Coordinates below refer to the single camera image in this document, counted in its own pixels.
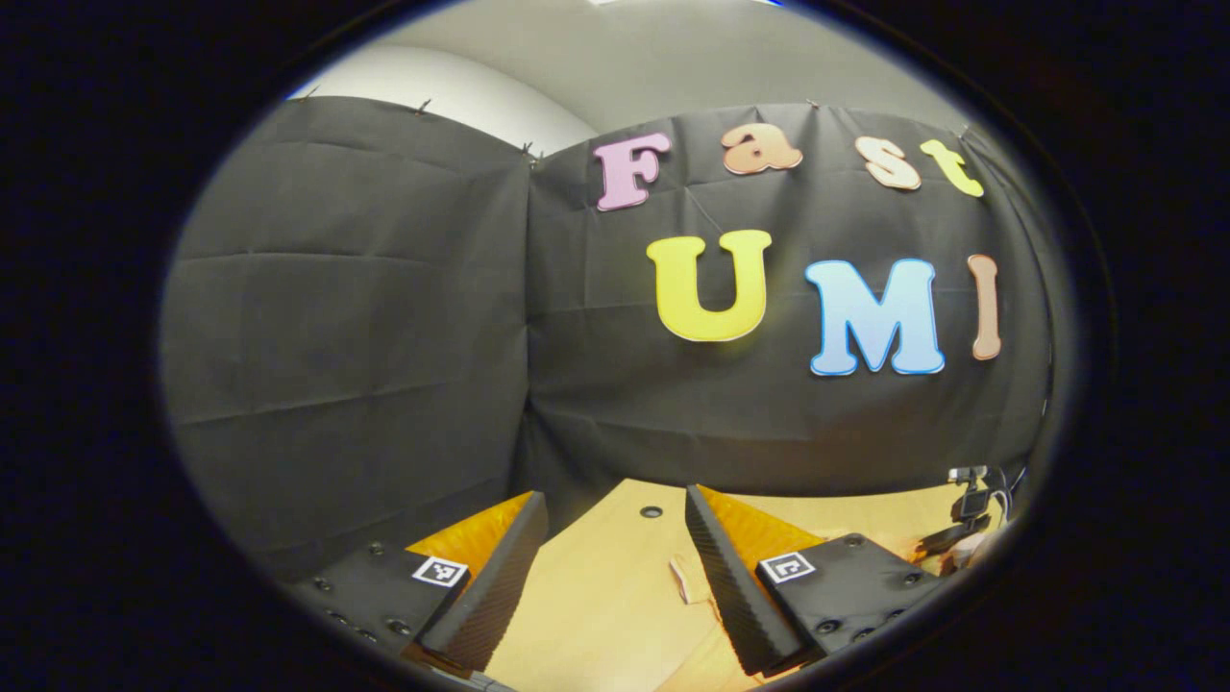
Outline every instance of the pink letter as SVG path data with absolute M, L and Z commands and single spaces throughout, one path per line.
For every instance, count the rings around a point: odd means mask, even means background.
M 637 149 L 651 149 L 633 157 Z M 598 210 L 609 211 L 635 206 L 649 198 L 649 193 L 636 186 L 636 176 L 645 182 L 658 178 L 658 156 L 653 151 L 670 150 L 670 140 L 661 132 L 637 136 L 626 141 L 616 141 L 594 149 L 594 155 L 603 160 L 603 197 L 598 200 Z

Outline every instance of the foam letter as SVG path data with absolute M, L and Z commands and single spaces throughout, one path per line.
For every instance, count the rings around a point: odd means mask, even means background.
M 898 333 L 894 371 L 930 375 L 943 370 L 931 305 L 935 267 L 929 262 L 898 259 L 878 301 L 850 262 L 815 262 L 804 275 L 820 291 L 820 354 L 812 359 L 812 372 L 841 376 L 857 370 L 859 361 L 850 354 L 850 334 L 859 342 L 867 369 L 878 372 Z
M 854 147 L 867 159 L 867 171 L 876 182 L 898 189 L 918 189 L 922 178 L 914 166 L 905 162 L 905 151 L 887 139 L 860 136 Z
M 734 257 L 734 304 L 718 312 L 702 307 L 696 290 L 696 257 L 705 251 L 704 238 L 664 237 L 645 251 L 658 267 L 658 316 L 689 340 L 732 340 L 765 316 L 764 248 L 772 237 L 763 230 L 732 230 L 717 242 Z
M 986 254 L 970 254 L 966 263 L 978 285 L 978 337 L 974 338 L 974 358 L 989 361 L 999 356 L 999 310 L 995 300 L 995 259 Z
M 739 125 L 722 135 L 722 146 L 727 147 L 722 162 L 734 175 L 792 168 L 803 160 L 803 152 L 790 145 L 786 133 L 769 123 Z
M 632 156 L 638 149 L 648 151 Z M 598 209 L 622 209 L 648 199 L 649 193 L 636 186 L 636 176 L 641 176 L 645 182 L 657 179 L 658 156 L 654 151 L 661 154 L 669 150 L 670 139 L 661 132 L 594 149 L 594 155 L 603 161 L 603 197 L 598 200 Z
M 947 146 L 943 145 L 938 139 L 930 139 L 922 143 L 922 152 L 930 155 L 935 159 L 935 162 L 940 163 L 940 170 L 943 175 L 948 177 L 948 182 L 953 184 L 957 189 L 969 194 L 970 197 L 982 197 L 983 186 L 979 184 L 977 179 L 970 179 L 966 175 L 966 171 L 961 167 L 966 160 L 961 157 L 961 154 L 956 151 L 950 151 Z

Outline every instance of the wooden table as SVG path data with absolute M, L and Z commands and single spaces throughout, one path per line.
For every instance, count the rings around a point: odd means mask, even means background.
M 952 525 L 948 511 L 962 493 L 946 486 L 855 498 L 732 497 L 818 537 L 859 532 L 909 559 L 919 538 Z M 684 495 L 625 481 L 546 542 L 486 675 L 519 692 L 740 692 L 761 685 L 764 677 L 739 669 L 707 599 Z M 641 516 L 649 505 L 662 516 Z M 991 513 L 995 527 L 999 506 Z M 922 569 L 934 573 L 938 564 Z

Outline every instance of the letter m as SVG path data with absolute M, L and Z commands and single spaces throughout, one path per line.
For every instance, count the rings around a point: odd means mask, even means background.
M 881 300 L 876 300 L 850 262 L 815 262 L 804 275 L 820 291 L 820 355 L 812 359 L 812 372 L 843 376 L 857 370 L 859 361 L 850 353 L 851 334 L 871 372 L 884 366 L 897 334 L 900 337 L 893 356 L 894 371 L 930 375 L 943 370 L 931 305 L 935 267 L 929 262 L 897 261 Z

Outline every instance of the black fabric backdrop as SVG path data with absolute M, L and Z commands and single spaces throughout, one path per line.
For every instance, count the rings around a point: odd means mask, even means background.
M 780 127 L 802 163 L 727 171 L 720 138 L 749 122 Z M 673 146 L 640 182 L 648 200 L 598 211 L 593 149 L 653 132 Z M 877 183 L 860 135 L 897 143 L 921 188 Z M 929 139 L 962 154 L 982 198 L 919 150 Z M 284 579 L 528 489 L 556 532 L 624 478 L 849 495 L 942 484 L 954 466 L 1014 476 L 1052 396 L 1057 320 L 1073 318 L 1059 229 L 1021 179 L 973 133 L 808 104 L 679 116 L 530 166 L 430 113 L 287 102 L 221 166 L 173 258 L 171 424 L 207 504 Z M 667 331 L 646 246 L 704 237 L 701 301 L 723 309 L 717 238 L 747 227 L 772 236 L 760 326 L 724 343 Z M 1004 348 L 986 363 L 970 355 L 978 252 L 999 264 Z M 812 375 L 820 311 L 803 269 L 849 261 L 882 296 L 905 257 L 936 268 L 943 371 Z

